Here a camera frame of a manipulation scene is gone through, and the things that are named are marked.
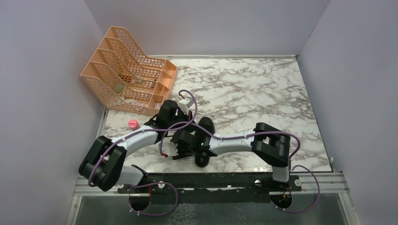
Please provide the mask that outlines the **black canvas sneaker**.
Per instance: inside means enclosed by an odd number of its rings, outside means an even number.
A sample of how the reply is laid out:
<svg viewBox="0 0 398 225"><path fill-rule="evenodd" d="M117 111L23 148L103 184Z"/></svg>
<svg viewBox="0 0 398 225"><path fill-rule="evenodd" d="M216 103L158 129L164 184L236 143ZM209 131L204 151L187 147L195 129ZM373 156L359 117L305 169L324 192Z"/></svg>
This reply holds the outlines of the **black canvas sneaker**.
<svg viewBox="0 0 398 225"><path fill-rule="evenodd" d="M198 122L210 134L215 133L213 121L209 117L203 117ZM193 149L195 151L195 164L198 167L206 167L210 157L216 157L216 154L210 151L211 136L200 128L197 128L194 134Z"/></svg>

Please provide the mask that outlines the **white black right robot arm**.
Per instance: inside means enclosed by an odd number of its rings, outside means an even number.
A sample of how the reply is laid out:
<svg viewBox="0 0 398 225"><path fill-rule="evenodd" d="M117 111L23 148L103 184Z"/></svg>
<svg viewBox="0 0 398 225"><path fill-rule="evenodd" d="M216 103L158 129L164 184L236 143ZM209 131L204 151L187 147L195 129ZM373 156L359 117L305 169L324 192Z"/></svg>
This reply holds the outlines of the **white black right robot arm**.
<svg viewBox="0 0 398 225"><path fill-rule="evenodd" d="M291 136L259 122L253 130L231 135L215 133L213 125L196 126L192 134L177 131L171 139L176 159L194 156L198 167L206 167L211 157L225 153L252 152L272 166L271 186L278 191L289 186L289 152Z"/></svg>

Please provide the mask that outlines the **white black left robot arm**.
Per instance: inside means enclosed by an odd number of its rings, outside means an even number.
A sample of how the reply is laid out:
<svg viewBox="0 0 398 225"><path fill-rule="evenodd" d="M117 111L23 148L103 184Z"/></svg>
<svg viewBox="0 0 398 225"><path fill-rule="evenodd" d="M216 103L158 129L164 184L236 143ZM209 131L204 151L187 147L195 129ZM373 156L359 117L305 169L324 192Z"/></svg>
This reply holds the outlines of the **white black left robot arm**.
<svg viewBox="0 0 398 225"><path fill-rule="evenodd" d="M90 187L108 191L116 185L130 185L135 192L147 188L144 171L137 166L124 166L127 156L161 141L164 134L185 127L187 122L194 122L189 108L196 101L185 97L176 102L166 100L158 113L140 128L129 134L110 139L104 135L95 139L83 159L78 173L88 180Z"/></svg>

